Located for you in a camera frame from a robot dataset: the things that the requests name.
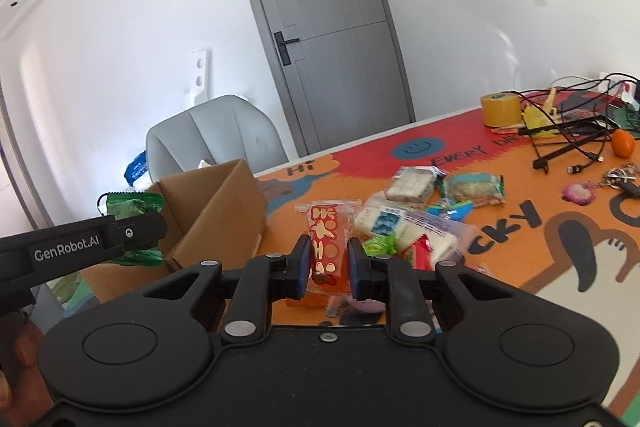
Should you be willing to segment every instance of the door handle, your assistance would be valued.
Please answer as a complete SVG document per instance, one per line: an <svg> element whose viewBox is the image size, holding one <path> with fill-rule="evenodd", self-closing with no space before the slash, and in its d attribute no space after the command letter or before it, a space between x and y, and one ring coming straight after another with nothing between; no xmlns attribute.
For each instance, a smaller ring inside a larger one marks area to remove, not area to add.
<svg viewBox="0 0 640 427"><path fill-rule="evenodd" d="M282 60L283 66L291 65L291 57L289 57L289 50L287 49L287 44L293 44L294 42L300 42L300 39L289 39L286 41L282 32L275 32L273 37L276 39L276 45L278 47L278 52L280 53L280 60Z"/></svg>

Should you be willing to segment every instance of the cartoon drawing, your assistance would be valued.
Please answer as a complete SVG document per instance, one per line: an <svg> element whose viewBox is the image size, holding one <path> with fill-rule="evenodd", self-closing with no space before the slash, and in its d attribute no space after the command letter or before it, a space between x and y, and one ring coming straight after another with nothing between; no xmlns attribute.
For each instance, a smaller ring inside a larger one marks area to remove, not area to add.
<svg viewBox="0 0 640 427"><path fill-rule="evenodd" d="M554 264L522 289L587 315L610 331L620 348L620 369L604 405L621 415L640 387L638 244L578 212L549 219L545 239Z"/></svg>

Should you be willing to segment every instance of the keychain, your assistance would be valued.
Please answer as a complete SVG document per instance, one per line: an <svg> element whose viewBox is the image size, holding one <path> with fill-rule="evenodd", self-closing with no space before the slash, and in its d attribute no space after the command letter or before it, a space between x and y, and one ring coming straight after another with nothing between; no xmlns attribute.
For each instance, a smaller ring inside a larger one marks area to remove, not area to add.
<svg viewBox="0 0 640 427"><path fill-rule="evenodd" d="M638 172L640 172L638 165L625 163L620 167L605 172L602 176L602 181L599 183L572 183L562 191L562 199L585 206L595 199L595 189L603 187L619 188L632 196L640 197L640 187L632 183L635 181Z"/></svg>

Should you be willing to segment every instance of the orange tablecloth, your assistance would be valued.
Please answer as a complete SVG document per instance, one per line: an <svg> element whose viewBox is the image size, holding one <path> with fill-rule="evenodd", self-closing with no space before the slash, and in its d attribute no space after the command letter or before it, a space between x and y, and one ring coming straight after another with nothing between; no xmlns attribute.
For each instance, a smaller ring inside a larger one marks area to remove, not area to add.
<svg viewBox="0 0 640 427"><path fill-rule="evenodd" d="M585 146L597 151L600 144ZM486 264L497 279L555 301L603 324L621 347L621 368L607 398L610 409L629 425L640 421L640 200L601 188L588 206L563 201L573 182L598 182L608 169L626 161L607 145L605 162L570 176L567 167L584 163L578 152L550 162L550 172L532 169L534 151L527 138L497 135L482 125L480 110L419 125L392 136L327 154L260 176L269 201L268 230L259 253L287 253L305 217L295 203L314 200L363 202L382 190L403 165L437 165L450 172L502 174L506 203L475 209L467 223L479 227L465 253L467 264ZM572 226L562 227L562 223ZM318 324L319 307L274 304L273 321Z"/></svg>

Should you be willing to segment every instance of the yellow tape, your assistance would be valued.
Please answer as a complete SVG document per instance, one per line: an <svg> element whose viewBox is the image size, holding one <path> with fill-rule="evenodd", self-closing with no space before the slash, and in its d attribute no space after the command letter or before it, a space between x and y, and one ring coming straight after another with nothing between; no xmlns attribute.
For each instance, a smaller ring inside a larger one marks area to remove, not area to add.
<svg viewBox="0 0 640 427"><path fill-rule="evenodd" d="M488 127L508 127L522 121L520 97L512 92L486 94L480 99L484 124Z"/></svg>

